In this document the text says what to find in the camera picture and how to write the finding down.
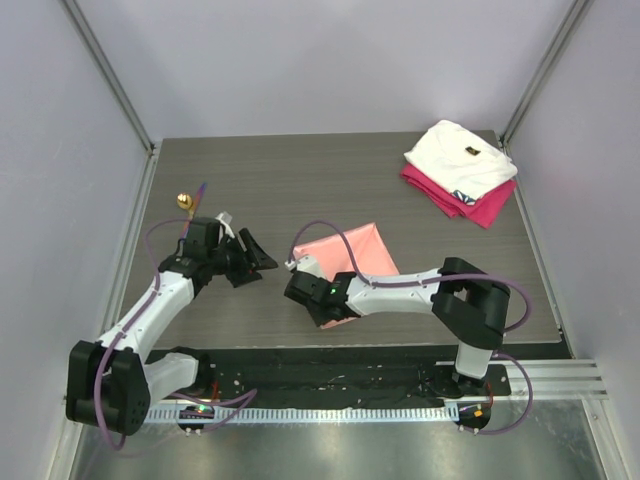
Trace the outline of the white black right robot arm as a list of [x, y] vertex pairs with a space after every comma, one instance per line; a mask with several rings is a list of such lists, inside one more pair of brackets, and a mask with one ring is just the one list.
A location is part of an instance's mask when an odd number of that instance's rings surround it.
[[318, 327], [379, 313], [427, 314], [458, 341], [451, 380], [472, 395], [488, 381], [489, 362], [502, 346], [511, 291], [459, 258], [417, 274], [379, 276], [355, 271], [328, 279], [311, 255], [286, 263], [284, 295], [302, 305]]

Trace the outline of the pink satin napkin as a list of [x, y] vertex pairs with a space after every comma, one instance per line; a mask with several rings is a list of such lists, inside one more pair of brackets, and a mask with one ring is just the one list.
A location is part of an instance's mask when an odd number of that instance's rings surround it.
[[291, 248], [289, 260], [303, 255], [314, 256], [328, 280], [332, 280], [339, 272], [361, 272], [379, 276], [399, 274], [374, 223], [308, 243], [296, 242]]

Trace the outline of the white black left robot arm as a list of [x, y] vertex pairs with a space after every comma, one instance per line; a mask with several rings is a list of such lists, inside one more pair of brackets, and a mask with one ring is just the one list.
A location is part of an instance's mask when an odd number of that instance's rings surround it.
[[97, 340], [81, 340], [68, 360], [68, 420], [124, 437], [136, 433], [150, 408], [174, 393], [205, 397], [214, 383], [206, 354], [176, 347], [148, 360], [159, 337], [213, 278], [238, 288], [277, 263], [248, 229], [234, 231], [224, 214], [197, 217], [164, 260], [134, 306]]

